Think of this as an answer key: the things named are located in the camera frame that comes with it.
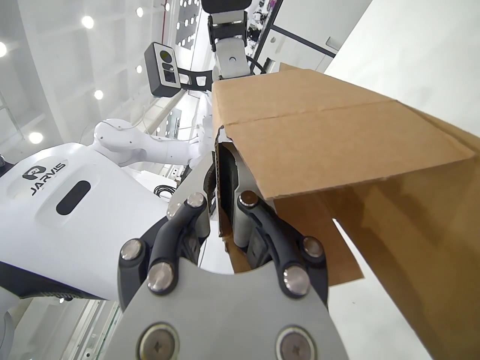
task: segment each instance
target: recessed light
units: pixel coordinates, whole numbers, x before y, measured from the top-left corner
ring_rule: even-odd
[[[100,101],[103,98],[103,92],[101,90],[96,90],[93,96],[95,97],[95,99]]]
[[[7,46],[3,42],[0,42],[0,58],[5,56],[6,54],[7,54]]]
[[[43,134],[38,132],[32,132],[31,134],[28,135],[28,139],[32,144],[38,144],[42,142]]]
[[[94,21],[91,16],[82,17],[82,24],[87,28],[91,29],[93,27]]]

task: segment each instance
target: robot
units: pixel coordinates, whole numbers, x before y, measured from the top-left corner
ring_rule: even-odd
[[[145,61],[154,96],[252,75],[245,55],[252,0],[201,2],[216,68],[182,69],[171,48],[152,43]],[[0,360],[14,334],[7,310],[34,296],[118,300],[124,314],[106,360],[347,359],[327,310],[321,244],[276,215],[238,155],[225,212],[253,271],[225,276],[197,267],[210,233],[203,184],[213,136],[204,127],[181,142],[105,120],[90,146],[59,145],[15,166],[0,159]],[[137,161],[189,164],[192,172],[167,204],[120,168]]]

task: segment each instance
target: jarvis logo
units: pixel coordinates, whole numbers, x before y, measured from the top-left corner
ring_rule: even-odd
[[[34,196],[36,192],[45,185],[47,180],[51,179],[57,172],[62,170],[67,166],[65,163],[59,163],[58,165],[54,166],[52,169],[47,171],[47,168],[43,166],[33,166],[25,173],[23,173],[22,177],[27,180],[36,180],[33,184],[31,189],[31,195]]]
[[[44,168],[43,166],[33,166],[33,168],[29,168],[29,170],[23,173],[22,177],[27,180],[36,180],[38,179],[38,174],[46,171],[47,168]]]

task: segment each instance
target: cardboard box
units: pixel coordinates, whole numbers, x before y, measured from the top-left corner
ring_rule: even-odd
[[[336,218],[434,359],[480,359],[480,139],[291,68],[214,83],[217,153],[233,141],[262,196],[349,281],[360,270],[326,223]],[[247,270],[222,211],[220,229]]]

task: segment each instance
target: metal rivet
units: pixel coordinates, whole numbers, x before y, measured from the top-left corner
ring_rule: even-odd
[[[305,253],[310,255],[310,257],[318,258],[324,253],[324,247],[322,244],[312,236],[307,236],[303,240],[303,248]]]
[[[306,295],[310,290],[310,278],[305,269],[294,265],[283,271],[285,287],[295,295]]]
[[[136,259],[142,251],[142,242],[138,239],[130,239],[121,247],[120,256],[125,261]]]
[[[140,338],[138,349],[141,360],[176,359],[180,349],[178,333],[169,324],[154,324]]]
[[[276,339],[278,360],[313,360],[315,345],[307,331],[298,326],[283,329]]]
[[[238,197],[245,207],[254,207],[258,203],[258,195],[253,191],[243,191]]]
[[[200,207],[204,204],[205,197],[201,192],[194,192],[187,198],[187,205],[191,207]]]
[[[165,291],[173,282],[173,269],[168,262],[159,262],[147,274],[147,286],[153,293]]]
[[[181,205],[181,203],[169,203],[166,209],[166,217],[171,220]]]

